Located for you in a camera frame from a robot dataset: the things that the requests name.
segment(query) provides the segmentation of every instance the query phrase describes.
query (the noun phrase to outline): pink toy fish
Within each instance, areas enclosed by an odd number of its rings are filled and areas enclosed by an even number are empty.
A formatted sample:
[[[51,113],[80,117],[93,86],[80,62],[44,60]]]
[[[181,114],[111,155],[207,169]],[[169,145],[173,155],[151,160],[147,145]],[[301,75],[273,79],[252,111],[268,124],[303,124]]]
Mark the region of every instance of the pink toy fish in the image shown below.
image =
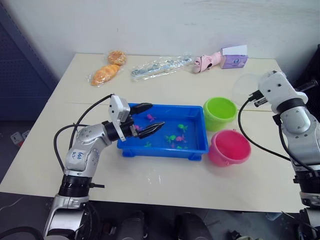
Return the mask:
[[[150,120],[150,123],[156,119],[156,117],[152,116],[150,113],[146,115],[146,118]]]
[[[141,126],[138,126],[138,125],[134,125],[134,128],[135,128],[135,130],[138,130],[138,131],[142,131],[142,127]]]
[[[175,140],[177,141],[177,142],[181,142],[181,141],[184,141],[185,143],[187,142],[186,141],[186,139],[185,139],[185,136],[182,134],[182,136],[177,136],[176,138],[175,138]]]

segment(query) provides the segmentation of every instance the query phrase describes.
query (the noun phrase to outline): toy pig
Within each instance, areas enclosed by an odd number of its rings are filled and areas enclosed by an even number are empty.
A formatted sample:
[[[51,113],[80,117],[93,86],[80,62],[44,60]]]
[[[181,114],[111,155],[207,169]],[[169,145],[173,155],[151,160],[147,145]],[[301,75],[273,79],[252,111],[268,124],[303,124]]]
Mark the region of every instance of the toy pig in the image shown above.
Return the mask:
[[[202,55],[195,58],[192,71],[197,74],[203,72],[204,70],[210,69],[211,67],[219,64],[221,62],[221,52],[215,52],[211,56]]]

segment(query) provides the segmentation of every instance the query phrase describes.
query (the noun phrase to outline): black cable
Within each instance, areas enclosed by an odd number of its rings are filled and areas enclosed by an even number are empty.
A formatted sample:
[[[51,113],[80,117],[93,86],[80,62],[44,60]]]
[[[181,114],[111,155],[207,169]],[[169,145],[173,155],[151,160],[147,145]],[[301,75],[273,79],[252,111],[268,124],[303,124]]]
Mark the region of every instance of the black cable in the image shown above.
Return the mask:
[[[60,164],[60,167],[61,167],[62,171],[65,170],[65,167],[64,167],[64,164],[63,164],[63,162],[62,162],[62,160],[61,160],[61,157],[60,157],[59,152],[58,152],[58,147],[57,147],[57,138],[58,138],[59,134],[60,134],[62,131],[68,129],[68,128],[72,128],[72,127],[86,127],[86,126],[88,126],[88,125],[85,125],[85,124],[71,124],[71,125],[67,125],[67,126],[64,126],[63,128],[61,128],[59,131],[57,131],[56,134],[54,135],[54,138],[53,138],[54,153],[55,153],[55,155],[56,155],[56,158],[58,159],[58,162],[59,162],[59,164]]]
[[[19,226],[19,227],[11,228],[7,231],[4,231],[0,233],[0,239],[3,239],[9,235],[17,234],[17,233],[29,233],[33,235],[36,240],[44,240],[41,232],[30,226]]]
[[[100,99],[99,101],[95,102],[94,104],[92,104],[82,115],[81,117],[78,119],[78,121],[76,122],[77,124],[80,124],[80,122],[82,121],[82,119],[87,115],[87,113],[93,109],[95,106],[97,106],[98,104],[102,103],[103,101],[111,98],[113,94],[109,94],[108,96],[105,96],[104,98]],[[74,138],[75,138],[75,134],[77,131],[77,126],[74,127],[72,134],[71,134],[71,138],[70,138],[70,143],[69,143],[69,149],[72,147],[73,143],[74,143]]]
[[[314,172],[314,170],[306,165],[305,163],[301,162],[300,160],[298,160],[293,154],[292,152],[290,152],[290,150],[288,149],[287,145],[286,145],[286,142],[285,142],[285,139],[284,139],[284,135],[282,133],[282,129],[281,129],[281,125],[278,126],[278,129],[279,129],[279,136],[280,136],[280,141],[281,141],[281,144],[282,144],[282,147],[284,148],[284,150],[286,151],[286,153],[294,160],[296,161],[298,164],[300,164],[301,166],[303,166],[305,169],[309,170],[310,172]]]
[[[263,147],[263,146],[260,146],[259,144],[255,143],[255,142],[254,142],[253,140],[251,140],[250,137],[248,137],[248,135],[245,133],[245,131],[244,131],[244,129],[242,128],[242,125],[241,125],[241,113],[242,113],[243,109],[245,108],[245,106],[246,106],[249,102],[250,102],[250,100],[247,100],[247,101],[242,105],[242,107],[240,108],[239,113],[238,113],[238,124],[239,124],[239,128],[240,128],[241,133],[245,136],[246,139],[248,139],[248,141],[249,141],[250,143],[252,143],[252,144],[255,145],[256,147],[258,147],[258,148],[260,148],[260,149],[262,149],[262,150],[264,150],[264,151],[266,151],[266,152],[268,152],[268,153],[270,153],[270,154],[276,155],[277,157],[280,157],[280,158],[283,158],[283,159],[285,159],[285,160],[290,161],[290,158],[288,158],[288,157],[286,157],[286,156],[283,156],[283,155],[281,155],[281,154],[279,154],[279,153],[277,153],[277,152],[271,151],[271,150],[269,150],[269,149],[267,149],[267,148],[265,148],[265,147]]]

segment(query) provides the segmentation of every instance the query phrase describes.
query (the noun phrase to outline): tissue box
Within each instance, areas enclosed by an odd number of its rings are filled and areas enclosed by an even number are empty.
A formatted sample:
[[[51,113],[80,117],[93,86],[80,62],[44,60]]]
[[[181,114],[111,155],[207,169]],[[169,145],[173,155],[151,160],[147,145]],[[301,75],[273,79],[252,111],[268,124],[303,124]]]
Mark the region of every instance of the tissue box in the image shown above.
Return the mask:
[[[243,68],[248,60],[248,55],[223,55],[220,62],[222,69]]]
[[[247,45],[222,48],[220,67],[222,69],[243,68],[248,60],[247,52]]]

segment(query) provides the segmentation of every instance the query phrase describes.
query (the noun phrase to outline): pink bucket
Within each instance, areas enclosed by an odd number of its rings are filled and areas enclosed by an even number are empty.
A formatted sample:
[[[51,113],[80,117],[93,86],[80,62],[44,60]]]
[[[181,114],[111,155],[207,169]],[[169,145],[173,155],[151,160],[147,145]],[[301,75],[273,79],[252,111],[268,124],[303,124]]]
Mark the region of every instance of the pink bucket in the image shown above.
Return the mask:
[[[251,147],[248,140],[235,130],[222,130],[211,139],[209,159],[220,167],[242,164],[248,160]]]

